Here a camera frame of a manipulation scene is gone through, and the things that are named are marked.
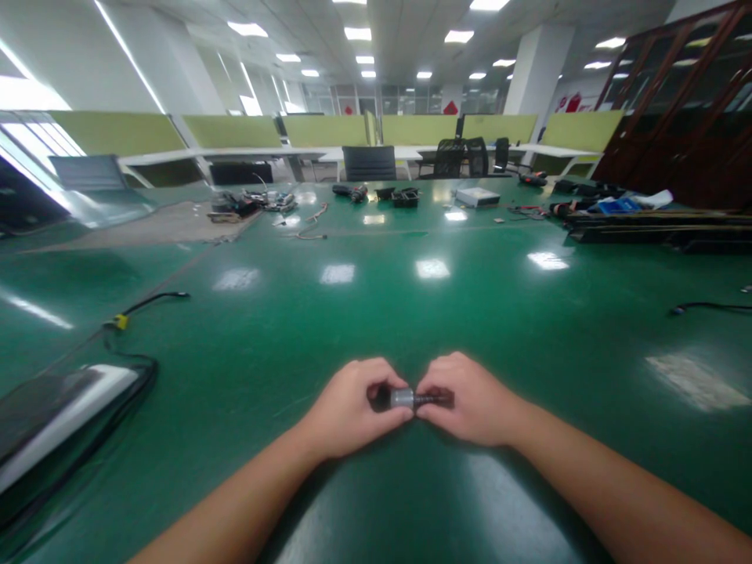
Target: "hand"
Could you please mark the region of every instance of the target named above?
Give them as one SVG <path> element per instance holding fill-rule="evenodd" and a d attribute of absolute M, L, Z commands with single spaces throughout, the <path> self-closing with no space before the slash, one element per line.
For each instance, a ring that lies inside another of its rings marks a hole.
<path fill-rule="evenodd" d="M 440 356 L 431 362 L 415 391 L 419 394 L 453 392 L 453 409 L 428 404 L 418 409 L 418 417 L 458 439 L 486 447 L 513 442 L 529 406 L 461 352 Z"/>
<path fill-rule="evenodd" d="M 368 402 L 379 386 L 406 388 L 407 382 L 382 358 L 346 364 L 298 423 L 321 456 L 342 457 L 364 447 L 413 417 L 408 407 L 376 413 Z"/>

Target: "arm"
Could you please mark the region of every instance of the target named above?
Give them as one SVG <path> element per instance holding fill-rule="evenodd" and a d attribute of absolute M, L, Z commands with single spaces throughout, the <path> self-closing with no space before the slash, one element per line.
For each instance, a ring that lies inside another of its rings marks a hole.
<path fill-rule="evenodd" d="M 455 352 L 417 392 L 448 389 L 454 409 L 418 417 L 460 439 L 517 449 L 574 507 L 617 562 L 752 562 L 752 539 L 607 446 L 527 403 Z"/>
<path fill-rule="evenodd" d="M 353 361 L 311 411 L 153 540 L 132 564 L 252 562 L 287 503 L 321 462 L 342 457 L 412 418 L 404 407 L 376 414 L 378 386 L 406 388 L 384 359 Z"/>

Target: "forearm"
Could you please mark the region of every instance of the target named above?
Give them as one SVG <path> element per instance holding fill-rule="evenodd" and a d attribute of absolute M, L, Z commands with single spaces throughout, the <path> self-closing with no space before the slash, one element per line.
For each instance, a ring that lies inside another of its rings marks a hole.
<path fill-rule="evenodd" d="M 321 461 L 302 431 L 291 429 L 149 544 L 132 563 L 252 562 L 289 500 Z"/>
<path fill-rule="evenodd" d="M 663 480 L 529 406 L 512 444 L 617 562 L 752 562 L 752 540 Z"/>

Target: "blue container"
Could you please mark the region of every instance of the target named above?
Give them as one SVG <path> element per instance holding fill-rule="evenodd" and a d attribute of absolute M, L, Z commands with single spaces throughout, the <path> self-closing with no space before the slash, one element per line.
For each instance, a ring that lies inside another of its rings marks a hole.
<path fill-rule="evenodd" d="M 629 198 L 619 198 L 613 202 L 599 202 L 598 207 L 606 215 L 635 213 L 642 210 L 637 202 Z"/>

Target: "power drill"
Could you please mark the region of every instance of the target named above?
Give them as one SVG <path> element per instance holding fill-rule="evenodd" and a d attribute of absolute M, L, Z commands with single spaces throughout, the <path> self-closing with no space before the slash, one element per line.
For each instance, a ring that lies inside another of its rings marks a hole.
<path fill-rule="evenodd" d="M 349 196 L 354 204 L 359 204 L 360 202 L 365 201 L 366 196 L 368 195 L 368 188 L 366 188 L 365 185 L 350 188 L 349 186 L 343 186 L 342 184 L 334 184 L 331 187 L 331 191 L 340 196 Z"/>

